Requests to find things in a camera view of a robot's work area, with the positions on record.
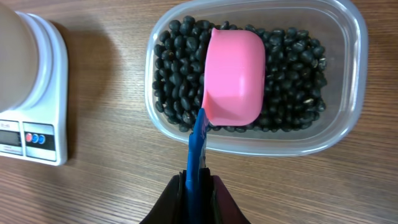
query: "pink measuring cup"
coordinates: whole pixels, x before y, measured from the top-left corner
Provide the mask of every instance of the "pink measuring cup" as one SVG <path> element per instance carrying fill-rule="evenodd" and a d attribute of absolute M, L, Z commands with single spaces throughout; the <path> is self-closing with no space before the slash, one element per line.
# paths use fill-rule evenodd
<path fill-rule="evenodd" d="M 246 30 L 211 31 L 206 55 L 202 108 L 213 125 L 244 126 L 260 114 L 266 51 Z"/>

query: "white kitchen scale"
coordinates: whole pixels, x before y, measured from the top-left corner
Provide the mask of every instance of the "white kitchen scale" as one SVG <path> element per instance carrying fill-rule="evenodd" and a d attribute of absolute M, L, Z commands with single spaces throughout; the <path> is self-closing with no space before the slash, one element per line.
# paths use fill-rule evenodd
<path fill-rule="evenodd" d="M 39 71 L 28 98 L 0 113 L 0 156 L 59 166 L 67 160 L 68 56 L 53 24 L 17 12 L 39 51 Z"/>

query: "wood grain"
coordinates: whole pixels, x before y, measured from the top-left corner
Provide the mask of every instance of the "wood grain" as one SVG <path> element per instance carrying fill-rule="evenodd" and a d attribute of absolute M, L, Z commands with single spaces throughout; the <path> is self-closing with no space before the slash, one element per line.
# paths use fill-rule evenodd
<path fill-rule="evenodd" d="M 3 0 L 56 22 L 68 46 L 65 166 L 0 158 L 0 223 L 138 223 L 187 146 L 160 133 L 144 104 L 146 45 L 181 1 Z M 357 0 L 369 29 L 362 116 L 332 148 L 305 157 L 208 152 L 252 223 L 398 223 L 398 2 Z"/>

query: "digital display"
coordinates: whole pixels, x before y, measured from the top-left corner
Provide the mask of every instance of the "digital display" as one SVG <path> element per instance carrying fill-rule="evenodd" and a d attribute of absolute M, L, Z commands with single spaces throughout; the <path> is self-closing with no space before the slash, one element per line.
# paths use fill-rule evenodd
<path fill-rule="evenodd" d="M 18 132 L 1 131 L 0 130 L 0 144 L 7 144 L 11 146 L 21 146 L 21 137 Z"/>

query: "plastic container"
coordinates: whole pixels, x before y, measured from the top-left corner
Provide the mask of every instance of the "plastic container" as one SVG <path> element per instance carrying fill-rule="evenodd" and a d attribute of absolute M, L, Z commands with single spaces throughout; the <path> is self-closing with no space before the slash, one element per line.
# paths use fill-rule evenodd
<path fill-rule="evenodd" d="M 313 125 L 301 131 L 263 133 L 246 131 L 209 132 L 207 148 L 252 156 L 301 156 L 322 151 L 349 133 L 362 110 L 368 69 L 368 30 L 358 9 L 347 0 L 209 0 L 175 6 L 156 23 L 147 47 L 145 98 L 149 116 L 165 135 L 188 143 L 189 133 L 169 124 L 154 107 L 152 82 L 155 70 L 153 48 L 158 34 L 168 29 L 169 21 L 186 15 L 208 19 L 215 24 L 228 20 L 244 27 L 287 29 L 294 26 L 310 31 L 326 48 L 328 85 L 322 88 L 327 109 Z"/>

